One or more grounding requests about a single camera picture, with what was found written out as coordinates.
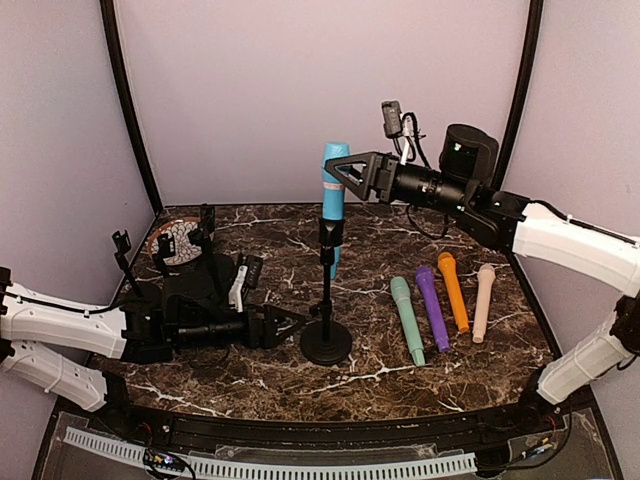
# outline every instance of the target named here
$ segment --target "microphone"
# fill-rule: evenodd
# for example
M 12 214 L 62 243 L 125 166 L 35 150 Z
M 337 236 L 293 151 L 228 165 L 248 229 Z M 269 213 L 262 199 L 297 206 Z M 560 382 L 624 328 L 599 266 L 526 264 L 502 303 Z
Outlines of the microphone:
M 436 340 L 438 351 L 440 353 L 448 352 L 449 335 L 447 335 L 447 327 L 444 324 L 442 310 L 438 302 L 438 294 L 436 293 L 435 279 L 433 272 L 429 267 L 420 267 L 416 272 L 416 283 L 424 297 L 424 306 L 427 308 L 427 316 L 431 324 L 431 331 Z
M 402 321 L 402 329 L 407 339 L 407 346 L 409 347 L 409 352 L 411 352 L 413 363 L 415 363 L 417 367 L 422 367 L 426 363 L 424 360 L 424 345 L 420 338 L 416 315 L 411 306 L 409 285 L 403 277 L 394 277 L 391 279 L 391 296 L 398 307 L 398 313 Z
M 329 160 L 348 157 L 349 155 L 349 145 L 346 143 L 327 143 L 324 148 L 324 158 L 322 160 L 322 183 L 324 188 L 322 218 L 326 220 L 344 219 L 344 185 L 325 170 L 325 165 Z M 336 278 L 338 263 L 340 263 L 340 247 L 335 248 L 335 262 L 331 266 L 331 280 Z
M 462 291 L 460 290 L 460 282 L 458 282 L 458 274 L 456 273 L 456 261 L 448 252 L 441 253 L 438 256 L 438 268 L 444 277 L 444 283 L 447 285 L 447 293 L 449 293 L 449 302 L 451 302 L 451 310 L 453 310 L 453 318 L 458 325 L 458 332 L 467 333 L 469 331 L 469 317 L 467 316 L 467 307 L 464 305 Z
M 476 314 L 473 318 L 473 343 L 482 343 L 487 331 L 489 304 L 491 303 L 491 286 L 496 279 L 495 269 L 488 263 L 478 270 L 478 298 L 476 299 Z

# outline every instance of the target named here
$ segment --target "purple microphone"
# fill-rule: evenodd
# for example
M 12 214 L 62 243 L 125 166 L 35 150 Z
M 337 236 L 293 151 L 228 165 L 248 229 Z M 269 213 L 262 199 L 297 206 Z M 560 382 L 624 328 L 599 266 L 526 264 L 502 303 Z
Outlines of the purple microphone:
M 449 335 L 447 335 L 447 327 L 444 324 L 444 318 L 442 318 L 435 279 L 429 267 L 420 267 L 416 271 L 416 283 L 424 297 L 424 306 L 427 307 L 427 316 L 429 317 L 433 337 L 436 339 L 438 351 L 440 353 L 448 352 L 451 349 Z

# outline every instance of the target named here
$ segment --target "blue microphone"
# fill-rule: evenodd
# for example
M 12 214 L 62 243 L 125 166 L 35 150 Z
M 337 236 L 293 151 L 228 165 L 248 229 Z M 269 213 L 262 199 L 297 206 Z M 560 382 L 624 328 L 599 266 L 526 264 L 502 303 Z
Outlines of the blue microphone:
M 327 160 L 348 157 L 351 155 L 346 143 L 327 143 L 322 160 L 322 182 L 324 199 L 322 201 L 322 218 L 326 220 L 342 220 L 344 218 L 344 185 L 325 169 Z M 336 261 L 331 266 L 331 280 L 335 280 L 340 263 L 340 247 L 336 247 Z

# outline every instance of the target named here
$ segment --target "round stand base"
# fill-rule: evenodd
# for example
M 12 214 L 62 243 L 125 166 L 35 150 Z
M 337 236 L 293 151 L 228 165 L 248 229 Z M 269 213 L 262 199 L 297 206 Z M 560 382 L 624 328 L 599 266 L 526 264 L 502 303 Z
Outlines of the round stand base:
M 351 334 L 336 322 L 331 322 L 331 339 L 322 340 L 322 322 L 309 325 L 300 337 L 300 350 L 312 363 L 330 367 L 336 365 L 351 353 Z

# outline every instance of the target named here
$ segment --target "green microphone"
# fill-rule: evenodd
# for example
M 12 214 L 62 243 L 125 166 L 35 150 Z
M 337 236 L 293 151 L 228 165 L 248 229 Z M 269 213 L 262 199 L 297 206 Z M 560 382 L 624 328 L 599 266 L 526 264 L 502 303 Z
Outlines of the green microphone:
M 422 367 L 426 364 L 424 361 L 424 345 L 422 345 L 418 322 L 416 322 L 416 315 L 413 313 L 413 306 L 411 306 L 411 291 L 409 290 L 407 281 L 403 277 L 394 277 L 391 279 L 391 296 L 398 306 L 402 329 L 407 339 L 407 345 L 409 346 L 413 363 L 415 363 L 417 367 Z

